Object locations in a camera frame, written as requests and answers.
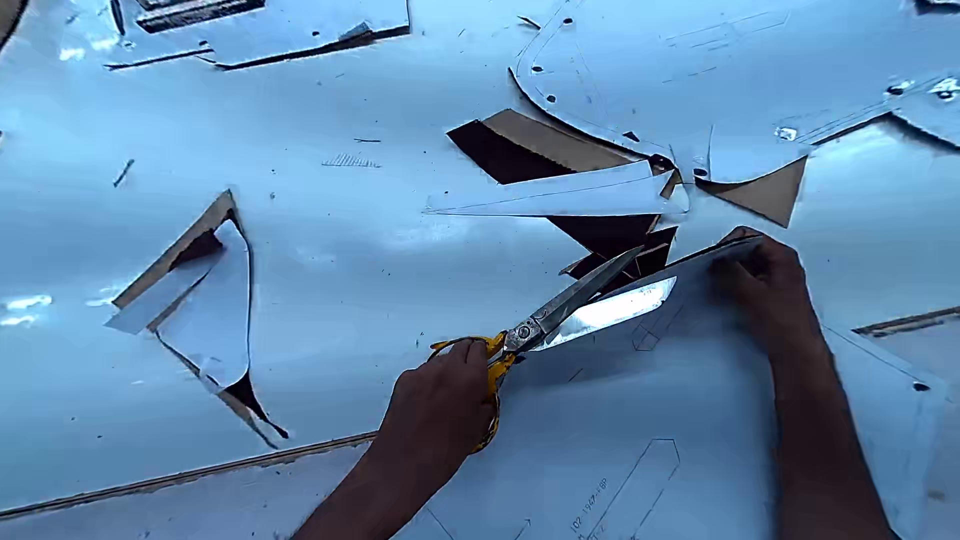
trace scissor blade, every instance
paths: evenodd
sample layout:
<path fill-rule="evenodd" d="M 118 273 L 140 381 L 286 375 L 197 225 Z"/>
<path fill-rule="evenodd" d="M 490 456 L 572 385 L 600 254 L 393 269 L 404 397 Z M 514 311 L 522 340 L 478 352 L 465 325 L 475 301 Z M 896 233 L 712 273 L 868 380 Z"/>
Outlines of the scissor blade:
<path fill-rule="evenodd" d="M 666 301 L 676 281 L 676 277 L 667 278 L 661 282 L 650 283 L 582 306 L 550 332 L 533 350 L 549 349 L 582 335 L 649 313 Z"/>
<path fill-rule="evenodd" d="M 614 257 L 594 268 L 589 274 L 577 280 L 564 292 L 534 312 L 533 319 L 540 324 L 544 333 L 550 333 L 570 316 L 580 306 L 589 302 L 593 295 L 600 291 L 613 278 L 620 275 L 634 259 L 643 253 L 644 247 L 636 247 Z"/>

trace paper scrap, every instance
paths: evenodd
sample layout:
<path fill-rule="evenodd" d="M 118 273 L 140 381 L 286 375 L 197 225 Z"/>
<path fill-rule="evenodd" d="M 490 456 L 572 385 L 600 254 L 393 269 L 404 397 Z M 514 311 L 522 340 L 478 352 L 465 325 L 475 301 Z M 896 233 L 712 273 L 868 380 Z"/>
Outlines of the paper scrap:
<path fill-rule="evenodd" d="M 157 330 L 202 378 L 225 389 L 250 368 L 250 248 L 231 220 L 214 234 L 224 245 L 220 261 Z"/>
<path fill-rule="evenodd" d="M 660 196 L 670 174 L 652 176 L 638 161 L 612 169 L 589 171 L 527 182 L 487 186 L 444 196 L 439 209 L 425 213 L 515 216 L 616 216 L 683 213 L 687 209 Z"/>
<path fill-rule="evenodd" d="M 190 287 L 202 280 L 220 260 L 220 255 L 218 252 L 190 260 L 171 270 L 113 315 L 104 326 L 134 334 L 147 328 Z"/>

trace white paper strip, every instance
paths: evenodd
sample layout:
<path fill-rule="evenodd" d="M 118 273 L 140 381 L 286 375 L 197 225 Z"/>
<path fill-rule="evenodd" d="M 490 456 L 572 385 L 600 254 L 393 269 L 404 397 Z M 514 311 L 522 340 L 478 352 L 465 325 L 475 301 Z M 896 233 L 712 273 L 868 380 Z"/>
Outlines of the white paper strip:
<path fill-rule="evenodd" d="M 650 165 L 638 161 L 431 198 L 425 213 L 544 216 L 685 212 L 688 207 L 680 204 L 685 198 L 667 200 L 660 196 L 669 179 L 669 172 L 653 176 Z"/>
<path fill-rule="evenodd" d="M 220 253 L 186 262 L 160 278 L 121 309 L 104 326 L 126 333 L 138 333 L 147 328 L 164 309 L 173 304 L 194 283 L 202 280 L 220 260 Z"/>

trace brown cardboard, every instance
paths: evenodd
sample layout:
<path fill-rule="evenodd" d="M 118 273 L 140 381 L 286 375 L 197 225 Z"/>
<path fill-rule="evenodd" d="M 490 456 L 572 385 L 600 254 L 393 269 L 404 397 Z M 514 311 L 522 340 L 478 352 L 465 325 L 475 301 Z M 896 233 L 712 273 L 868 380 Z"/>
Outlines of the brown cardboard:
<path fill-rule="evenodd" d="M 227 219 L 227 214 L 231 210 L 234 210 L 234 213 L 236 213 L 236 204 L 233 202 L 233 195 L 228 189 L 221 193 L 220 196 L 217 197 L 217 200 L 213 201 L 213 204 L 207 207 L 204 213 L 197 218 L 197 221 L 195 221 L 173 245 L 167 248 L 167 251 L 163 252 L 160 258 L 155 260 L 143 274 L 140 274 L 139 278 L 124 289 L 124 291 L 120 293 L 120 296 L 113 299 L 113 304 L 122 309 L 132 302 L 133 299 L 140 296 L 143 291 L 150 288 L 151 285 L 170 271 L 170 266 L 174 260 L 177 259 L 177 256 L 189 247 L 194 240 L 200 237 L 201 234 L 207 231 L 214 231 L 217 227 L 220 227 L 224 220 Z"/>
<path fill-rule="evenodd" d="M 782 227 L 790 224 L 793 205 L 804 177 L 806 156 L 782 169 L 743 184 L 716 184 L 698 180 L 707 193 L 769 218 Z"/>
<path fill-rule="evenodd" d="M 564 133 L 515 110 L 502 110 L 483 123 L 514 144 L 578 173 L 633 162 L 595 142 Z"/>

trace cardboard edge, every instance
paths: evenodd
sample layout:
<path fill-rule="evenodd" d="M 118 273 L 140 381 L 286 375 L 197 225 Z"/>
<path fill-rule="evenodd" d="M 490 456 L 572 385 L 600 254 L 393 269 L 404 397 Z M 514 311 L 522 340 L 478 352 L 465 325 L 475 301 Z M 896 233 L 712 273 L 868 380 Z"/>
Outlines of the cardboard edge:
<path fill-rule="evenodd" d="M 129 305 L 133 299 L 143 294 L 143 291 L 153 286 L 154 283 L 170 271 L 170 266 L 183 250 L 204 232 L 216 230 L 216 228 L 227 219 L 231 210 L 233 210 L 233 214 L 236 215 L 236 203 L 233 201 L 233 194 L 228 189 L 221 193 L 213 203 L 204 210 L 204 213 L 163 252 L 163 255 L 155 260 L 140 276 L 133 280 L 123 292 L 114 298 L 113 304 L 123 309 Z M 240 234 L 243 233 L 239 222 L 237 223 L 237 229 L 240 230 Z"/>

